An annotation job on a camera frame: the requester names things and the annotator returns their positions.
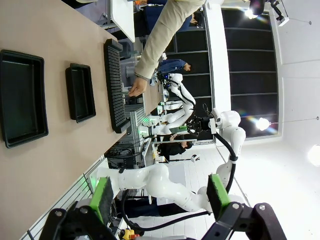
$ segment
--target beige jacket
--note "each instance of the beige jacket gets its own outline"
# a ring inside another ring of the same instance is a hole
[[[205,3],[205,0],[168,0],[146,42],[135,72],[150,79],[158,67],[158,59],[185,19]]]

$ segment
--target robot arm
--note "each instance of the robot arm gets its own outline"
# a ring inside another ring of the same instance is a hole
[[[150,196],[173,200],[182,209],[196,212],[205,209],[212,213],[207,188],[200,188],[198,194],[193,193],[181,183],[169,180],[169,170],[165,164],[154,164],[139,169],[126,169],[122,173],[118,169],[101,167],[97,171],[97,182],[100,178],[110,177],[113,198],[120,190],[140,189],[145,187]]]
[[[227,187],[230,179],[233,178],[233,176],[230,178],[230,175],[234,174],[237,159],[246,139],[246,132],[243,128],[238,126],[241,118],[239,113],[236,111],[224,111],[219,113],[218,110],[214,108],[211,114],[214,117],[215,128],[220,130],[222,138],[230,143],[235,154],[234,156],[230,154],[228,161],[220,165],[216,170],[216,173],[219,174],[224,187]]]
[[[182,83],[182,74],[169,73],[164,79],[170,82],[170,90],[181,100],[179,104],[180,106],[182,105],[182,109],[175,113],[168,114],[168,116],[165,118],[169,122],[168,125],[161,124],[159,126],[152,127],[152,135],[172,134],[170,129],[182,126],[188,120],[188,118],[190,118],[196,105],[194,97]]]

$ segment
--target black tray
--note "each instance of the black tray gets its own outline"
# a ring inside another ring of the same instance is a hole
[[[43,58],[0,52],[0,121],[6,147],[48,135]]]
[[[70,117],[77,123],[96,115],[91,71],[87,65],[71,63],[65,70]]]
[[[130,119],[126,117],[122,92],[119,54],[122,49],[122,45],[112,38],[107,39],[103,45],[104,70],[111,126],[117,134],[123,133],[131,125]]]

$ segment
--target table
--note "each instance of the table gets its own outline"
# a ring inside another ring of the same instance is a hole
[[[121,29],[121,31],[135,42],[134,6],[133,1],[128,0],[108,0],[107,24],[102,28],[115,27],[111,20]]]
[[[60,0],[1,0],[0,49],[44,58],[49,134],[7,149],[0,137],[0,232],[19,239],[123,134],[111,127],[103,44],[114,38]],[[91,67],[96,116],[70,119],[65,69]]]
[[[164,100],[162,84],[159,81],[154,86],[148,84],[142,97],[144,113],[147,115],[158,106],[158,103]]]

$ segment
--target black cable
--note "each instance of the black cable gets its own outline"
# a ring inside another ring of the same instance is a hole
[[[231,173],[230,173],[229,181],[228,181],[227,186],[225,187],[225,190],[227,193],[229,193],[229,191],[231,189],[231,185],[234,181],[235,171],[236,171],[236,164],[233,163],[231,166]]]
[[[179,91],[181,93],[181,96],[184,97],[188,102],[190,102],[193,105],[193,107],[195,108],[196,105],[194,104],[194,102],[191,101],[190,99],[186,98],[186,96],[184,96],[184,94],[182,93],[181,86],[179,86],[178,89],[179,89]]]
[[[213,118],[215,118],[215,116],[208,110],[208,106],[205,102],[202,104],[202,108],[208,114],[208,116],[211,115]]]
[[[219,133],[215,133],[215,134],[213,134],[213,136],[215,136],[229,150],[230,155],[232,157],[234,157],[234,158],[237,157],[236,154],[235,154],[235,151],[232,149],[230,144],[222,136],[220,136]],[[228,181],[228,184],[227,184],[227,186],[225,188],[227,193],[229,193],[231,185],[232,185],[232,183],[234,181],[235,171],[236,171],[236,164],[232,163],[229,181]]]
[[[140,141],[134,142],[134,143],[131,143],[131,142],[129,142],[129,143],[120,143],[120,142],[118,142],[118,144],[114,145],[114,147],[125,148],[125,147],[119,146],[121,144],[123,144],[123,145],[132,145],[134,147],[136,144],[140,144],[144,140],[145,140],[145,138],[141,139]]]
[[[149,196],[130,196],[130,199],[147,199]]]
[[[283,2],[282,0],[281,0],[281,3],[282,3],[282,5],[283,5],[283,8],[284,8],[284,11],[285,11],[286,16],[289,17],[289,16],[288,16],[288,13],[287,13],[287,10],[286,10],[286,8],[285,8],[284,2]]]
[[[118,164],[115,164],[113,161],[111,161],[110,159],[108,159],[108,162],[114,164],[116,167],[118,167]]]
[[[161,225],[158,225],[158,226],[140,227],[140,226],[134,225],[132,222],[130,222],[128,217],[127,217],[127,215],[126,215],[126,213],[125,213],[125,201],[126,201],[126,199],[128,197],[128,193],[129,193],[129,190],[127,189],[127,190],[125,190],[125,192],[124,192],[124,194],[122,196],[121,213],[122,213],[122,217],[123,217],[124,221],[126,222],[126,224],[133,230],[139,230],[139,231],[145,231],[145,232],[154,231],[154,230],[162,229],[162,228],[165,228],[165,227],[170,226],[172,224],[175,224],[175,223],[178,223],[178,222],[190,219],[190,218],[194,218],[194,217],[198,217],[198,216],[202,216],[202,215],[207,215],[207,214],[210,215],[209,212],[203,211],[203,212],[199,212],[199,213],[183,216],[183,217],[177,218],[177,219],[172,220],[172,221],[168,221],[168,222],[166,222],[164,224],[161,224]]]
[[[220,136],[219,133],[215,133],[213,134],[213,136],[215,136],[223,145],[225,145],[225,147],[229,150],[230,155],[232,157],[236,157],[235,151],[232,149],[230,144],[222,136]]]
[[[142,154],[142,151],[138,152],[137,154],[131,154],[130,156],[125,156],[125,157],[118,157],[118,156],[110,156],[110,155],[106,155],[106,158],[110,158],[110,159],[129,159],[129,158],[134,158],[136,156],[139,156],[140,154]]]

